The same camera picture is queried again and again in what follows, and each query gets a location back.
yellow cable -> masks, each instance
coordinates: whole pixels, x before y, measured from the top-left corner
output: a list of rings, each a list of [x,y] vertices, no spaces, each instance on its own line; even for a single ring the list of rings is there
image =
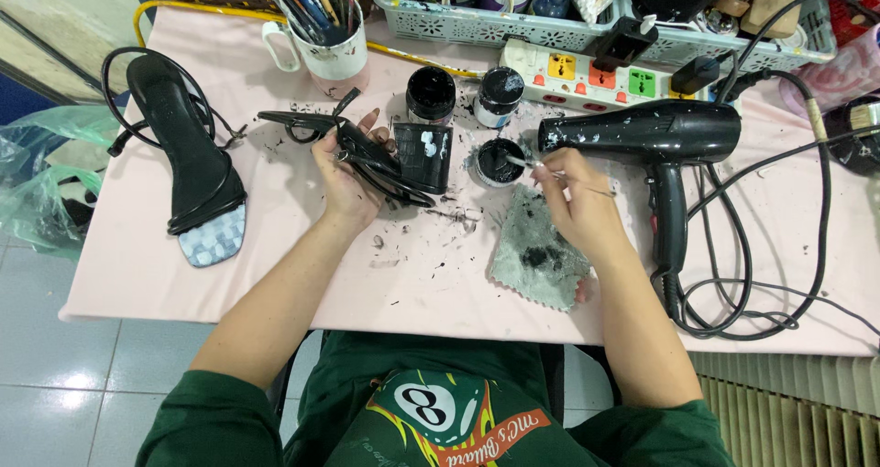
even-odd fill
[[[252,19],[261,19],[263,21],[270,22],[282,22],[287,23],[287,19],[284,18],[283,15],[278,15],[275,13],[266,13],[263,11],[252,11],[252,10],[243,10],[241,8],[227,8],[224,6],[209,6],[209,5],[197,5],[194,3],[184,3],[182,1],[166,1],[166,0],[151,0],[145,1],[141,3],[140,6],[135,10],[134,18],[132,22],[135,27],[135,36],[137,37],[137,43],[142,48],[146,47],[146,43],[143,41],[143,34],[141,33],[141,15],[148,8],[152,8],[153,6],[177,6],[180,8],[190,8],[192,10],[201,10],[208,11],[211,13],[223,13],[224,15],[236,15],[239,17],[250,17]],[[486,74],[486,71],[471,71],[471,70],[461,70],[459,68],[453,68],[451,66],[446,66],[441,63],[437,63],[433,60],[429,60],[427,58],[423,58],[421,56],[411,55],[409,53],[405,53],[403,51],[398,51],[397,49],[388,48],[387,46],[382,46],[380,44],[372,43],[371,41],[367,41],[367,48],[373,48],[383,53],[388,53],[392,56],[399,56],[401,58],[405,58],[408,60],[412,60],[416,63],[421,63],[424,65],[435,66],[437,68],[441,68],[446,70],[447,72],[453,75],[461,75],[462,77],[482,77]]]

black paint jar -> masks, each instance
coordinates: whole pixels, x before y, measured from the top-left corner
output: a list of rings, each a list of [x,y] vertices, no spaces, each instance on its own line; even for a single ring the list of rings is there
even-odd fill
[[[407,83],[407,118],[413,124],[446,126],[455,109],[455,81],[445,70],[425,66]]]
[[[477,175],[491,187],[507,187],[523,175],[524,168],[507,161],[507,156],[525,159],[522,147],[506,138],[493,138],[477,151]]]
[[[477,120],[497,129],[511,121],[523,97],[525,84],[516,70],[509,66],[497,66],[486,72],[474,97],[473,113]]]

hand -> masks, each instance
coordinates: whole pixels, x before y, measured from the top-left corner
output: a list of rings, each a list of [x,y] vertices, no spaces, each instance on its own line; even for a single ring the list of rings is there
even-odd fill
[[[376,108],[365,116],[357,127],[374,142],[384,146],[389,152],[395,149],[394,140],[389,139],[387,127],[370,131],[379,118]],[[331,129],[324,138],[312,145],[312,155],[321,176],[324,177],[324,191],[327,206],[324,216],[335,225],[342,227],[353,236],[360,234],[374,219],[382,205],[382,194],[370,185],[365,185],[348,163],[336,161],[336,128]]]
[[[564,171],[559,179],[554,171]],[[563,148],[544,158],[532,177],[541,182],[556,228],[596,266],[633,250],[621,215],[608,191],[608,177],[596,171],[576,149]],[[563,191],[568,188],[571,201]]]

graphic print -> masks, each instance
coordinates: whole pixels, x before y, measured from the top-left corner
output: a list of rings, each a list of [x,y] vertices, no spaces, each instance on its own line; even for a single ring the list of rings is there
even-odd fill
[[[489,381],[418,369],[391,373],[366,408],[390,420],[404,450],[409,429],[432,467],[498,467],[495,461],[520,438],[550,425],[541,409],[496,425]]]

white mug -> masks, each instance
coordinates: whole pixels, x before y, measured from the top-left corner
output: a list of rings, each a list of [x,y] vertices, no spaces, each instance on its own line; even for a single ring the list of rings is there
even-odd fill
[[[290,26],[280,22],[263,24],[263,43],[269,49],[269,54],[272,55],[272,59],[275,60],[279,69],[298,71],[302,68],[302,64],[305,64],[312,75],[315,86],[334,99],[342,99],[352,88],[358,88],[363,92],[369,84],[367,36],[363,28],[363,15],[357,1],[355,9],[360,20],[357,30],[346,41],[335,46],[318,46],[308,43],[292,32]],[[279,34],[284,37],[287,45],[291,48],[293,55],[291,60],[282,60],[269,42],[270,36]]]

